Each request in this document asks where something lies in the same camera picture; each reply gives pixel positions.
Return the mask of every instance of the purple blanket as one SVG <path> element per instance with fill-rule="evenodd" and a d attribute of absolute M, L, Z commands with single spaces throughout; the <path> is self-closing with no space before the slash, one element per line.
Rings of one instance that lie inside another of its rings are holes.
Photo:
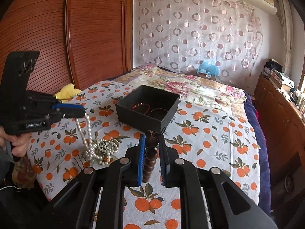
<path fill-rule="evenodd" d="M 256 110 L 251 102 L 251 97 L 246 93 L 247 101 L 245 102 L 245 111 L 249 123 L 254 129 L 257 144 L 260 146 L 260 199 L 258 206 L 270 216 L 271 191 L 270 191 L 270 169 L 266 140 L 260 124 L 256 118 Z"/>

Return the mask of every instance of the human hand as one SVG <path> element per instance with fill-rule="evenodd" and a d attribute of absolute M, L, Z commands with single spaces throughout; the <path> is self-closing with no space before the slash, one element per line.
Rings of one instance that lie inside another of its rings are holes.
<path fill-rule="evenodd" d="M 21 134 L 20 136 L 8 135 L 4 128 L 0 126 L 0 147 L 5 148 L 5 140 L 12 142 L 14 148 L 12 154 L 16 157 L 24 157 L 30 144 L 31 133 Z"/>

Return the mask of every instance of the pearl necklace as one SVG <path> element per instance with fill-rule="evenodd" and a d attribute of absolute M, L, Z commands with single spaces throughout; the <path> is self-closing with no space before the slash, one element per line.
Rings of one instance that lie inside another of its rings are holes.
<path fill-rule="evenodd" d="M 118 145 L 114 143 L 113 140 L 105 140 L 100 138 L 92 139 L 90 117 L 87 115 L 87 113 L 85 114 L 85 119 L 88 127 L 89 144 L 85 139 L 78 119 L 75 119 L 75 124 L 83 140 L 83 144 L 86 147 L 86 156 L 91 161 L 90 165 L 92 165 L 95 160 L 98 160 L 100 165 L 109 164 L 111 155 L 116 153 L 119 149 Z"/>

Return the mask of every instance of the white cable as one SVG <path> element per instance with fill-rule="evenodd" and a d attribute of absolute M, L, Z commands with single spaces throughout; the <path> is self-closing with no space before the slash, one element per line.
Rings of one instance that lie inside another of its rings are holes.
<path fill-rule="evenodd" d="M 1 188 L 0 191 L 1 191 L 2 189 L 5 189 L 5 188 L 12 188 L 12 187 L 14 187 L 14 188 L 16 188 L 16 189 L 22 189 L 22 188 L 17 188 L 17 187 L 15 187 L 15 186 L 6 186 L 6 187 L 4 187 L 4 188 Z"/>

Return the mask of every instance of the silver screw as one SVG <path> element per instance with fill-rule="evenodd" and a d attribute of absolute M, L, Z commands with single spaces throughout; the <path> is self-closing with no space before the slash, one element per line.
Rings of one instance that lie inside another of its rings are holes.
<path fill-rule="evenodd" d="M 84 169 L 83 171 L 86 175 L 90 175 L 93 172 L 93 168 L 91 167 L 87 167 L 86 169 Z"/>
<path fill-rule="evenodd" d="M 120 163 L 121 164 L 127 164 L 127 163 L 129 163 L 129 159 L 127 157 L 123 157 L 123 158 L 120 159 Z"/>
<path fill-rule="evenodd" d="M 213 168 L 211 169 L 211 172 L 212 172 L 213 174 L 215 174 L 215 175 L 218 175 L 218 174 L 220 174 L 220 169 L 217 168 L 217 167 L 213 167 Z"/>
<path fill-rule="evenodd" d="M 184 164 L 184 160 L 183 160 L 182 158 L 177 158 L 177 159 L 175 160 L 175 163 L 176 163 L 176 164 L 179 164 L 179 165 L 182 165 L 182 164 Z"/>

